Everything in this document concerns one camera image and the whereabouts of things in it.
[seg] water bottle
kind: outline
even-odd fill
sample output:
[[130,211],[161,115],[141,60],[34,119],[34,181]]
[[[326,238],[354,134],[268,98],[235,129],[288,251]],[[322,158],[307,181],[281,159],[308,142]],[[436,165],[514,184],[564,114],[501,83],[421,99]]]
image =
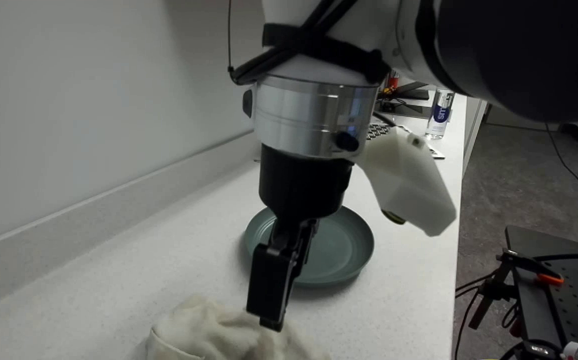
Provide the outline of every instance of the water bottle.
[[429,140],[442,139],[447,129],[447,121],[451,115],[451,105],[454,103],[455,92],[449,89],[435,89],[431,116],[426,124],[424,136]]

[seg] white speckled countertop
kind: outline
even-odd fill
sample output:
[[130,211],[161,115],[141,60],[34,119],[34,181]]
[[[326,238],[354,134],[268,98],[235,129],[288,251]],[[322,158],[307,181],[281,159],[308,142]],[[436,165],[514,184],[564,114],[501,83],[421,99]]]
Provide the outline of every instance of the white speckled countertop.
[[[466,98],[456,96],[437,161],[460,208]],[[426,121],[396,119],[414,132]],[[2,359],[143,359],[160,314],[202,293],[244,308],[240,237],[264,206],[250,162],[0,300]],[[355,169],[344,205],[367,221],[375,251],[350,284],[296,289],[286,318],[334,359],[449,359],[458,221],[438,237],[380,213]]]

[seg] towel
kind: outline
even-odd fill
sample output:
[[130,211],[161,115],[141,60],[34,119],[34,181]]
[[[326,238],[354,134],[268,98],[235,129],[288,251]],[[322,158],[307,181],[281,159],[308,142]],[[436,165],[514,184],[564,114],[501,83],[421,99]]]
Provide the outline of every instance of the towel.
[[245,311],[230,311],[193,295],[163,316],[147,339],[147,360],[331,360],[285,321],[282,331],[259,325]]

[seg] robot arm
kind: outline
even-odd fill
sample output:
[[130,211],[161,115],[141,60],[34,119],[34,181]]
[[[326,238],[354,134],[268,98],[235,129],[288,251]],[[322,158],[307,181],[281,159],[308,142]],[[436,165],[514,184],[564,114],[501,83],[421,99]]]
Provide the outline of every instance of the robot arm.
[[252,260],[247,311],[262,326],[282,328],[319,219],[342,205],[353,164],[395,223],[437,235],[456,217],[423,139],[393,132],[365,146],[390,68],[538,121],[578,120],[578,104],[557,96],[559,74],[572,71],[578,100],[578,52],[554,47],[578,49],[578,3],[491,3],[263,0],[267,50],[230,69],[235,84],[252,85],[243,109],[263,144],[259,195],[277,218]]

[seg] green plate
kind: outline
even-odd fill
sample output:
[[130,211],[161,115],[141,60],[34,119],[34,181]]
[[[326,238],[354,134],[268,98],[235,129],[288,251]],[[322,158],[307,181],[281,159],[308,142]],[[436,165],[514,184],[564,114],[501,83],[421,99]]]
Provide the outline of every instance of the green plate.
[[[276,217],[267,207],[251,219],[244,234],[249,255],[269,241]],[[320,220],[311,240],[307,264],[294,284],[327,287],[357,276],[374,252],[374,235],[360,215],[346,207]]]

